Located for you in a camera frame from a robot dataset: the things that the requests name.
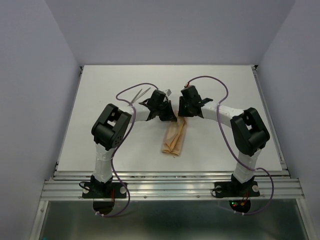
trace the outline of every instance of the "screw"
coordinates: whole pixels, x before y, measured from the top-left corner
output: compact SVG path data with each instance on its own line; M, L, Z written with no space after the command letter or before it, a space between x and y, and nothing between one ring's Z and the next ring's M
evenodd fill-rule
M215 186L215 191L217 192L217 193L221 193L222 192L222 190L218 190L218 189L221 189L221 186Z
M253 186L252 186L252 190L253 190L255 193L257 193L257 192L259 192L259 187L258 187L257 185L253 185Z
M124 186L122 186L120 188L120 193L125 194L127 192L126 188Z

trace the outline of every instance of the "metal frame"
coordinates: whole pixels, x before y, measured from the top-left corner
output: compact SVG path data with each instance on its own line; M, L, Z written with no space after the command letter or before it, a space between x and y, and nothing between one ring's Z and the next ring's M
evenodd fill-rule
M314 223L312 221L309 209L307 207L306 199L300 198L296 200L296 203L298 205L301 218L305 227L306 234L308 235L308 238L310 240L317 240L318 235L314 227Z
M273 198L296 199L308 238L317 240L317 233L314 229L300 182L298 179L291 179L284 161L275 127L261 89L257 70L254 66L251 66L251 69L282 166L281 171L270 172L275 188ZM79 182L89 181L91 174L89 171L57 171L56 167L51 180L46 181L43 185L30 240L39 239L40 237L49 201L92 201L92 199L82 198L82 189L79 187ZM228 181L231 174L231 171L118 172L121 179L128 183L132 201L217 201L220 199L211 196L214 183ZM255 199L269 199L271 194L269 177L262 171L255 172L255 175L255 180L258 182L261 193L261 196Z
M46 212L48 208L48 201L40 201L36 211L35 219L33 222L30 240L38 240L40 238L41 229L45 221Z

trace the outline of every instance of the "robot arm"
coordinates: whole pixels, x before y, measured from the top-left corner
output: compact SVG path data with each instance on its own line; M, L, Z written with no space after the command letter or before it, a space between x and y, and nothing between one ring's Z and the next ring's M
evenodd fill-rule
M204 119L218 121L217 108L219 103L210 98L201 99L195 86L185 87L179 99L179 113L181 117L199 116ZM261 149L270 139L269 132L263 123L258 111L254 108L247 110L219 106L220 122L232 129L235 145L237 146L238 160L231 176L231 182L217 182L216 187L221 187L216 193L218 198L238 197L252 191L254 172ZM259 196L259 192L252 192L251 197Z
M155 90L151 98L134 104L134 121L149 121L156 116L159 116L161 121L177 121L168 99L170 93ZM91 133L96 147L95 168L90 182L86 183L85 187L96 193L96 196L107 196L110 192L113 178L111 160L133 121L133 115L134 110L131 106L117 107L108 104L92 127Z

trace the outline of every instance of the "folded cloth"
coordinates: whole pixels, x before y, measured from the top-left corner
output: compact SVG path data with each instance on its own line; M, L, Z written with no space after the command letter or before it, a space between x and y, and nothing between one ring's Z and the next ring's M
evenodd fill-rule
M182 116L177 116L177 121L172 121L163 139L162 152L179 156L184 143L187 121Z

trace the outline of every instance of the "purple cable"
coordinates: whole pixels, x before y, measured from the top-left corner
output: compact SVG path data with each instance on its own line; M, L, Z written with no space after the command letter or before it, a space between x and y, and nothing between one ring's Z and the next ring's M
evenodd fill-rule
M99 215L101 217L104 217L104 218L111 218L111 217L115 217L119 214L121 214L129 205L130 203L130 192L129 192L129 189L128 187L125 185L125 183L121 180L121 178L119 177L119 175L117 174L116 170L115 170L115 166L114 166L114 156L116 154L116 152L118 151L118 149L120 148L120 146L122 145L122 143L126 140L127 136L130 134L132 128L134 127L134 124L135 124L135 121L136 121L136 116L137 116L137 111L136 111L136 108L133 106L133 104L131 102L129 102L128 100L126 99L122 99L122 98L119 98L119 95L123 94L124 92L130 90L130 89L133 89L135 87L138 87L138 86L141 86L141 85L151 85L153 87L155 87L157 90L158 90L158 87L152 83L148 83L148 82L144 82L144 83L139 83L137 85L134 85L134 86L131 86L131 87L128 87L126 88L125 90L122 90L121 92L119 92L115 98L119 101L122 101L122 102L125 102L127 104L129 104L130 107L132 107L133 109L133 115L132 115L132 122L131 122L131 126L128 130L128 132L126 133L126 135L124 136L124 138L122 139L122 141L120 142L120 144L116 147L116 149L114 150L113 154L111 155L111 168L112 168L112 171L114 173L114 175L116 176L116 178L118 179L118 181L122 184L122 186L125 188L126 192L128 193L128 201L126 203L126 205L120 210L118 211L117 213L115 214L112 214L112 215L102 215L100 214L99 212L97 211L94 211L96 215Z
M264 209L266 209L266 207L269 206L269 204L271 203L272 198L274 197L274 193L275 193L275 184L274 184L274 181L273 181L270 173L269 173L267 170L265 170L264 168L262 168L262 167L257 167L257 168L254 169L254 168L248 167L247 165L245 165L244 163L242 163L242 162L239 160L239 158L235 155L234 151L232 150L232 148L231 148L231 146L230 146L230 144L229 144L229 142L228 142L228 140L227 140L227 137L226 137L226 134L225 134L225 132L224 132L224 129L222 128L221 118L220 118L220 113L219 113L220 104L221 104L224 100L226 100L227 97L229 96L229 90L228 90L227 85L225 85L224 82L222 82L221 80L219 80L219 79L216 78L216 77L203 75L203 76L197 76L197 77L192 78L191 80L189 80L189 81L187 82L187 86L189 86L189 84L190 84L193 80L200 79L200 78L209 78L209 79L216 80L216 81L218 81L219 83L221 83L221 84L224 86L224 88L225 88L225 97L222 98L222 99L218 102L218 105L217 105L217 107L216 107L216 117L217 117L218 125L219 125L219 128L220 128L222 137L223 137L223 139L224 139L224 142L225 142L227 148L229 149L231 155L233 156L233 158L234 158L241 166L243 166L244 168L246 168L246 169L248 169L248 170L250 170L250 171L253 171L253 172L254 172L254 171L256 171L256 170L263 170L263 171L268 175L268 177L270 178L270 181L271 181L271 196L270 196L269 201L267 202L267 204L266 204L264 207L262 207L261 209L259 209L259 210L257 210L257 211L253 211L253 212L249 212L249 213L241 213L241 212L234 211L235 213L239 213L239 214L241 214L241 215L255 215L255 214L258 214L258 213L262 212Z

